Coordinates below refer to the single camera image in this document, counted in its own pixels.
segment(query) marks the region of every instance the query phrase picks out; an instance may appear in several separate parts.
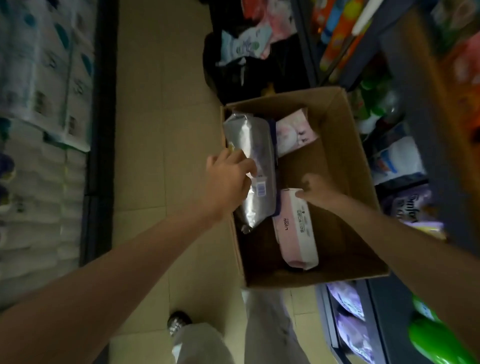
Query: white pants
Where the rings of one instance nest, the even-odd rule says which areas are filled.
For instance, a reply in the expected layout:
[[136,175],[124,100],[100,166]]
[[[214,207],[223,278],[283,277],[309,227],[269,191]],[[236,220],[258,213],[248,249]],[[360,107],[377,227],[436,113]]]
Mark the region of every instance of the white pants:
[[[248,319],[245,364],[309,364],[281,291],[243,291],[242,296]],[[172,353],[177,364],[234,364],[220,333],[206,323],[181,328]]]

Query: forearm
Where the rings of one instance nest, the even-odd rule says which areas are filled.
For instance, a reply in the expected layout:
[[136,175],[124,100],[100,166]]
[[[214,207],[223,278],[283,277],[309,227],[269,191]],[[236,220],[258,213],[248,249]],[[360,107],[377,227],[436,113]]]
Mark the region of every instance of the forearm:
[[0,362],[92,362],[175,259],[217,221],[195,203],[6,311]]
[[480,356],[476,349],[480,309],[474,299],[480,296],[475,278],[480,276],[480,262],[475,256],[347,196],[336,199],[328,209],[349,224],[472,353]]

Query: silver foil bag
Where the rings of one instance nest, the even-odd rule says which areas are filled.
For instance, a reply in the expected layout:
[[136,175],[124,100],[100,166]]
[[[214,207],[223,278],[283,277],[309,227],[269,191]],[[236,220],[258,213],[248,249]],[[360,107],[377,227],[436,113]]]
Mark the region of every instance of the silver foil bag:
[[234,112],[223,123],[228,146],[242,149],[247,158],[257,165],[257,176],[252,180],[247,198],[236,210],[244,223],[241,230],[249,233],[276,209],[275,151],[270,126],[265,119]]

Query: open brown box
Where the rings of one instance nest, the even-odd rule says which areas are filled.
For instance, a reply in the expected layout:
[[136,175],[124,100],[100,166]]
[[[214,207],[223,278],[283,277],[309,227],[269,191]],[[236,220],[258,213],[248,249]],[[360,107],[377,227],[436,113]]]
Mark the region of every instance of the open brown box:
[[[307,172],[331,178],[347,195],[379,209],[375,189],[350,111],[340,87],[319,87],[259,97],[221,108],[221,122],[232,110],[280,120],[308,108],[308,120],[320,136],[278,160],[280,188],[302,188]],[[222,143],[226,146],[222,134]],[[350,226],[332,213],[309,204],[319,265],[308,271],[290,268],[283,260],[271,218],[250,234],[229,220],[237,264],[245,287],[287,288],[336,280],[371,278],[388,274],[387,265]]]

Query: green bottle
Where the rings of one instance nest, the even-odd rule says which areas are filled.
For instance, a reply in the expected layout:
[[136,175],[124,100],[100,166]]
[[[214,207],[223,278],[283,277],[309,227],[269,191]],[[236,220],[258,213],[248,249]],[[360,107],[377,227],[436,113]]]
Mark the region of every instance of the green bottle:
[[441,323],[419,317],[410,324],[408,335],[415,349],[435,364],[477,364]]
[[424,304],[422,302],[422,300],[420,298],[418,298],[417,296],[413,295],[413,306],[415,307],[415,309],[421,313],[422,315],[424,315],[426,318],[429,318],[430,320],[432,321],[435,321],[435,322],[442,322],[437,314],[435,313],[435,311],[431,310],[430,308],[428,308],[428,306],[426,304]]

